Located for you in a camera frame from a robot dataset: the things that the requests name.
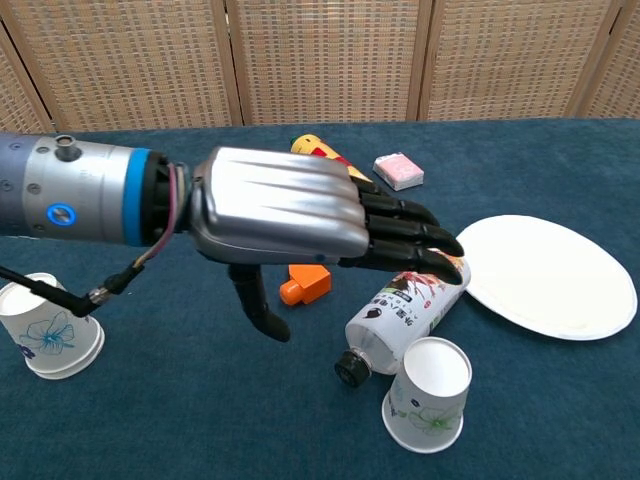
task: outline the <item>cable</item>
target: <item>cable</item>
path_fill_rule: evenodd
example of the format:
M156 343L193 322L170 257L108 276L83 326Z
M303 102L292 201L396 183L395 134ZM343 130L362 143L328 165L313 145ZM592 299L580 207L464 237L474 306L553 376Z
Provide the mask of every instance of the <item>cable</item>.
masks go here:
M186 201L186 192L187 192L187 187L186 187L186 183L185 183L185 175L184 175L184 165L178 165L176 166L176 171L178 172L178 212L179 214L181 214L182 212L184 212L184 204Z
M35 283L35 280L31 280L29 277L24 277L19 273L14 272L13 270L9 270L8 268L4 268L0 265L0 277L5 280L9 280L10 282L17 283L24 287L30 287L31 284Z
M158 239L158 241L155 243L155 245L153 245L143 255L138 257L138 259L134 263L135 268L141 267L142 265L144 265L144 263L147 260L155 257L160 252L160 250L162 250L167 245L167 243L169 242L169 239L171 238L171 235L173 235L173 231L175 229L176 221L178 217L178 186L177 184L178 184L178 181L176 179L176 167L172 163L170 163L169 164L169 220L167 222L167 228L165 229L160 239Z

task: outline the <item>robot finger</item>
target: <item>robot finger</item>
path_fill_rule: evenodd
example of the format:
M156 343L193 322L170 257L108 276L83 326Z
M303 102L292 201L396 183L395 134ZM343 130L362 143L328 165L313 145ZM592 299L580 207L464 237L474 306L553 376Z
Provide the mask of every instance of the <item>robot finger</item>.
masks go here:
M440 226L438 219L419 203L364 192L360 194L360 203L369 214L417 220L436 227Z
M368 182L367 180L363 180L360 177L354 177L351 175L351 181L356 184L358 187L358 191L360 193L369 193L373 195L381 195L383 197L388 197L389 194L385 192L380 185Z
M464 255L462 245L453 235L443 228L424 222L367 215L367 230L371 238L396 240L426 248L438 248L454 257Z
M288 342L291 337L289 326L269 310L260 265L230 264L228 275L253 326L274 340Z
M462 284L462 275L444 255L424 247L388 240L372 239L365 255L342 258L338 265L388 272L430 273L446 283Z

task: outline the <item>paper cup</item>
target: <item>paper cup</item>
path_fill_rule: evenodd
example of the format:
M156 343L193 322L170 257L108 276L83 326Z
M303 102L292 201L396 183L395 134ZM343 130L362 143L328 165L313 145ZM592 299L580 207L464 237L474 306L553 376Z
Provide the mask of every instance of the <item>paper cup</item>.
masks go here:
M464 352L438 337L414 341L382 402L393 439L412 452L436 453L458 439L471 383Z
M53 275L33 273L32 280L63 288ZM78 318L65 308L10 283L0 290L0 321L38 376L60 380L93 362L104 344L95 318Z

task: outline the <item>plastic bottle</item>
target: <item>plastic bottle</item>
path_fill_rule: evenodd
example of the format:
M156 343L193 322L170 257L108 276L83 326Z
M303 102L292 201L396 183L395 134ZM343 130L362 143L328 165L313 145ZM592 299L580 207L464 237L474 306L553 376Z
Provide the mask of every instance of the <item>plastic bottle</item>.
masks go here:
M359 387L372 372L394 375L407 347L429 335L460 298L471 279L469 266L464 258L445 256L462 274L462 285L403 272L347 323L349 350L335 364L343 382Z

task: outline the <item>orange toy block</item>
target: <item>orange toy block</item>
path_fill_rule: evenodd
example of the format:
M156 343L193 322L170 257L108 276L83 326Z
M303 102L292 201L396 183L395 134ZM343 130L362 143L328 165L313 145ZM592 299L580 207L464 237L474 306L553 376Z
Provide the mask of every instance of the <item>orange toy block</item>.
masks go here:
M280 298L287 305L311 303L331 291L331 272L322 265L289 265L291 280L280 286Z

